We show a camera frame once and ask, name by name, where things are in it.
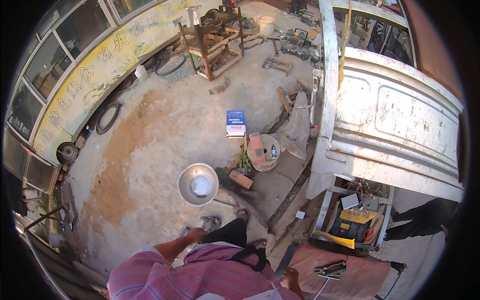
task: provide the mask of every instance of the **pink striped shirt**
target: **pink striped shirt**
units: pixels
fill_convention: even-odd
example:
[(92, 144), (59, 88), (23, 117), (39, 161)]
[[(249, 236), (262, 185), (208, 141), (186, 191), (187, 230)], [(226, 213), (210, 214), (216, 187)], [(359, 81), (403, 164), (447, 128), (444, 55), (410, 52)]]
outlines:
[[(226, 300), (241, 300), (272, 289), (272, 282), (284, 300), (300, 300), (275, 280), (267, 264), (262, 272), (231, 261), (241, 248), (227, 245), (200, 245), (184, 259), (184, 265), (172, 267), (152, 248), (134, 254), (110, 275), (107, 287), (112, 300), (193, 300), (205, 293)], [(253, 266), (258, 257), (243, 260)]]

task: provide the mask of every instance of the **black strap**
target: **black strap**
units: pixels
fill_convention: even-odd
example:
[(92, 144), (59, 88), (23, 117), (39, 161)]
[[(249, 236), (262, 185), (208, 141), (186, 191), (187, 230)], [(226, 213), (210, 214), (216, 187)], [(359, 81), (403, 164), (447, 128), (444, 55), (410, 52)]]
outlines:
[[(246, 257), (248, 257), (252, 254), (256, 254), (258, 256), (258, 262), (257, 262), (257, 265), (255, 267), (242, 261), (242, 259), (244, 259), (244, 258), (246, 258)], [(235, 262), (238, 262), (238, 263), (249, 266), (255, 272), (261, 272), (267, 264), (267, 257), (266, 257), (266, 254), (265, 254), (265, 248), (257, 249), (253, 245), (249, 245), (245, 249), (243, 249), (242, 251), (233, 255), (232, 260), (235, 261)]]

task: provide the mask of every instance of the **hammer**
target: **hammer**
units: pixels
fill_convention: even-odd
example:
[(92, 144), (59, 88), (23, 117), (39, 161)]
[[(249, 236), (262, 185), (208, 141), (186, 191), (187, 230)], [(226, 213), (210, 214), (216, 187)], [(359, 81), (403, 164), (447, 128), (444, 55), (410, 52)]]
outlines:
[(271, 39), (272, 42), (273, 42), (273, 48), (275, 48), (275, 56), (279, 56), (278, 54), (278, 49), (276, 48), (276, 43), (275, 41), (279, 41), (280, 39), (279, 38), (273, 38), (273, 37), (268, 37), (267, 39)]

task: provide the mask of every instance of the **black trousers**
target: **black trousers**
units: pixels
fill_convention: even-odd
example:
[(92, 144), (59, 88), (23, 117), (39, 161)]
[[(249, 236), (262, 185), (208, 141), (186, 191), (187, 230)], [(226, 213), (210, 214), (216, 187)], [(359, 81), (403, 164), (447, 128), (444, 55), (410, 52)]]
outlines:
[(390, 228), (384, 240), (403, 240), (407, 237), (426, 236), (442, 231), (441, 225), (448, 226), (457, 203), (436, 198), (426, 204), (404, 213), (392, 215), (394, 222), (410, 222)]
[(247, 225), (242, 218), (236, 218), (220, 229), (207, 234), (202, 244), (224, 241), (245, 248), (247, 245)]

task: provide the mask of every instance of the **blue and white box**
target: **blue and white box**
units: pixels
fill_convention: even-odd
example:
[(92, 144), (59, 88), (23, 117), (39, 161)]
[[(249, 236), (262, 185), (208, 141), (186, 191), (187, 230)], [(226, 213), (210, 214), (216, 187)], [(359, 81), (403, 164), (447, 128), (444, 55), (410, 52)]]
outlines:
[(245, 132), (245, 111), (227, 110), (227, 138), (241, 139)]

